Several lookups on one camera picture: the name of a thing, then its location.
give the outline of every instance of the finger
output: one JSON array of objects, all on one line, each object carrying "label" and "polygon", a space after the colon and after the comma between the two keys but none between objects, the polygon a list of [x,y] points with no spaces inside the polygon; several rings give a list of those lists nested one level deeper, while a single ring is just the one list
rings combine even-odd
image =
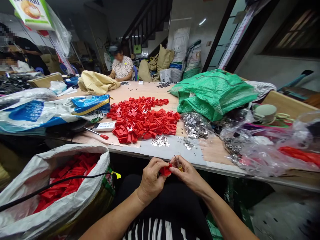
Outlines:
[{"label": "finger", "polygon": [[169,163],[161,160],[161,162],[156,162],[153,167],[151,168],[152,172],[157,174],[160,170],[160,168],[163,168],[163,167],[168,167],[169,166]]},{"label": "finger", "polygon": [[181,172],[178,168],[171,167],[169,168],[169,171],[172,172],[177,177],[181,178],[183,176],[183,172]]},{"label": "finger", "polygon": [[187,165],[190,164],[187,160],[185,160],[185,159],[184,159],[183,157],[181,157],[180,155],[177,155],[176,157],[177,157],[177,160],[179,161],[179,163],[181,163],[181,165],[182,165],[183,167],[185,167],[185,166],[187,166]]},{"label": "finger", "polygon": [[173,167],[178,167],[178,166],[177,166],[177,160],[175,159],[175,157],[171,158],[170,164],[171,164]]},{"label": "finger", "polygon": [[164,185],[164,182],[166,181],[166,179],[168,178],[168,177],[170,177],[171,176],[171,174],[170,175],[168,175],[168,176],[165,176],[165,175],[160,175],[159,176],[159,178],[158,178],[158,184],[160,185],[160,186],[163,186]]},{"label": "finger", "polygon": [[162,159],[160,158],[151,158],[150,162],[148,163],[148,166],[147,167],[153,167],[153,165],[155,165],[157,162],[161,162],[163,161]]}]

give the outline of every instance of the hand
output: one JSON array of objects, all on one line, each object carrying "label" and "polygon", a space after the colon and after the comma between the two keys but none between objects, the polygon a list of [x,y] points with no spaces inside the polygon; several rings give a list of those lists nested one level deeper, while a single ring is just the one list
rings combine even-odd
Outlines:
[{"label": "hand", "polygon": [[176,156],[179,163],[182,165],[183,171],[181,172],[178,169],[177,161],[173,157],[170,161],[173,167],[171,167],[169,170],[174,175],[176,175],[182,182],[184,182],[195,194],[198,196],[203,196],[206,192],[212,190],[209,184],[203,178],[200,176],[200,174],[197,172],[197,170],[192,166],[191,163],[189,163],[187,160],[185,160],[180,155]]},{"label": "hand", "polygon": [[160,175],[158,178],[158,172],[160,168],[168,166],[169,163],[162,159],[152,158],[149,164],[143,169],[142,180],[137,189],[138,198],[143,204],[148,205],[162,191],[167,177]]}]

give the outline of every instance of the stair railing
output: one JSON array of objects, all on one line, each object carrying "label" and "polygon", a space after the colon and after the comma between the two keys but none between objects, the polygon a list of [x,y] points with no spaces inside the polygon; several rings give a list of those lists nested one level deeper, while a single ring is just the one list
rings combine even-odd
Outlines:
[{"label": "stair railing", "polygon": [[143,45],[170,15],[172,0],[146,0],[122,37],[134,52],[133,45]]}]

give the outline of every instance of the tan sack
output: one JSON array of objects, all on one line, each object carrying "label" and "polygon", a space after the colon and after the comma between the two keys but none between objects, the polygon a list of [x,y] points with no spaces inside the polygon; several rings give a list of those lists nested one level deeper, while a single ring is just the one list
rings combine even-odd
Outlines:
[{"label": "tan sack", "polygon": [[120,83],[113,80],[111,77],[97,73],[83,71],[78,82],[81,91],[89,95],[101,96],[106,94],[109,90],[120,87]]},{"label": "tan sack", "polygon": [[160,74],[160,71],[163,69],[168,69],[170,67],[170,63],[174,58],[174,51],[165,49],[160,44],[159,57],[157,62],[157,72]]},{"label": "tan sack", "polygon": [[151,71],[157,70],[157,62],[158,62],[159,53],[155,57],[150,58],[149,66]]},{"label": "tan sack", "polygon": [[142,60],[139,66],[139,80],[144,82],[152,82],[150,72],[149,72],[149,64],[147,60]]}]

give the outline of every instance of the window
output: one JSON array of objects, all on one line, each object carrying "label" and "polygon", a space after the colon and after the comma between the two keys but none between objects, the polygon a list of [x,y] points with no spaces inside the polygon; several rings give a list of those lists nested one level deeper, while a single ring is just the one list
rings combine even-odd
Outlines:
[{"label": "window", "polygon": [[300,0],[262,54],[320,58],[319,0]]}]

